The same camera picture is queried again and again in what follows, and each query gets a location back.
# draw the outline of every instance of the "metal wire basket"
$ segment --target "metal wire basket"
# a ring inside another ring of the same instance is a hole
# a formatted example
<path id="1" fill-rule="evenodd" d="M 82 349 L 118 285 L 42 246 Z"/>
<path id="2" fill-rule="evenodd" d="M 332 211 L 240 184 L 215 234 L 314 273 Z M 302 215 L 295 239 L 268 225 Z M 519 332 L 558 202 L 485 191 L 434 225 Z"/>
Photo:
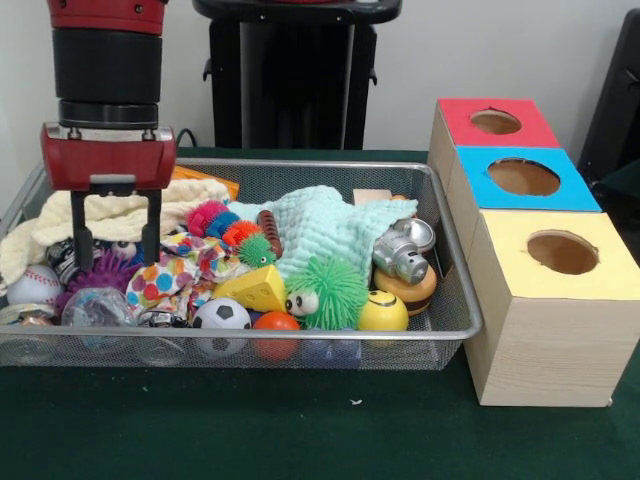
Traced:
<path id="1" fill-rule="evenodd" d="M 430 306 L 412 317 L 406 332 L 0 326 L 0 366 L 441 370 L 462 341 L 480 330 L 482 314 L 444 192 L 426 165 L 221 159 L 180 164 L 240 183 L 238 200 L 247 203 L 313 185 L 333 186 L 347 202 L 354 188 L 417 199 L 418 216 L 438 237 L 429 260 L 439 285 Z M 37 168 L 2 220 L 0 235 L 36 217 L 50 194 L 46 174 Z"/>

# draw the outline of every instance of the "wooden box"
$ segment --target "wooden box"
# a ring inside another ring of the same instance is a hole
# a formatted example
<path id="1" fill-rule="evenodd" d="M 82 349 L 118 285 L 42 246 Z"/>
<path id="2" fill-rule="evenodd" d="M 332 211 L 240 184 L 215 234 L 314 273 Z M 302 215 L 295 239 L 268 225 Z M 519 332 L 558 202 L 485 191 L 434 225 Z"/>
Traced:
<path id="1" fill-rule="evenodd" d="M 479 208 L 600 212 L 559 148 L 458 147 L 447 195 L 469 257 Z"/>
<path id="2" fill-rule="evenodd" d="M 468 263 L 480 403 L 606 406 L 640 338 L 640 269 L 609 217 L 481 210 Z"/>
<path id="3" fill-rule="evenodd" d="M 532 100 L 446 98 L 436 105 L 429 165 L 449 190 L 456 147 L 557 148 L 558 140 Z"/>

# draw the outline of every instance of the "purple spiky ball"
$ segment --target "purple spiky ball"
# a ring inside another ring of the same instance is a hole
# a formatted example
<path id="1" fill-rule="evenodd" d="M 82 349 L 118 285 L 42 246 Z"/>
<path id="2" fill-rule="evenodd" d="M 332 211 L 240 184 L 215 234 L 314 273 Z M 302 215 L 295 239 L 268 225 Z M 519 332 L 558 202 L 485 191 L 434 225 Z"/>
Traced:
<path id="1" fill-rule="evenodd" d="M 66 291 L 56 299 L 56 306 L 62 312 L 71 297 L 84 288 L 113 287 L 124 294 L 139 268 L 138 264 L 132 265 L 132 259 L 106 250 L 91 270 L 80 272 L 69 282 Z"/>

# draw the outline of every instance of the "toy hamburger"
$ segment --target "toy hamburger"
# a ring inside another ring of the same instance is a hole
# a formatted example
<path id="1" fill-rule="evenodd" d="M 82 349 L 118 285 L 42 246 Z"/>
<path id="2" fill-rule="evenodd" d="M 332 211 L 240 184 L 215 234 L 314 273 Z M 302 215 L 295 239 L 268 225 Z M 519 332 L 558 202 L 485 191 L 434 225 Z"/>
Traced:
<path id="1" fill-rule="evenodd" d="M 401 299 L 407 307 L 410 317 L 419 315 L 427 309 L 438 283 L 436 272 L 431 265 L 429 265 L 424 279 L 417 285 L 409 285 L 399 278 L 390 277 L 379 269 L 376 269 L 373 281 L 377 289 L 393 293 Z"/>

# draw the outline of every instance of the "colorful spotted cloth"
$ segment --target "colorful spotted cloth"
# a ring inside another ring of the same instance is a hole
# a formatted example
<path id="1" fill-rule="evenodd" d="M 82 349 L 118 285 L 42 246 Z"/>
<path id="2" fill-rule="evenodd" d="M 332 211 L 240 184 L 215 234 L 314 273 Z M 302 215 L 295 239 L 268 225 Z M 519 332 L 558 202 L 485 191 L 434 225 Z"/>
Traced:
<path id="1" fill-rule="evenodd" d="M 138 270 L 129 282 L 127 301 L 136 315 L 154 308 L 189 320 L 211 299 L 216 284 L 247 271 L 213 237 L 182 232 L 164 237 L 161 243 L 160 261 Z"/>

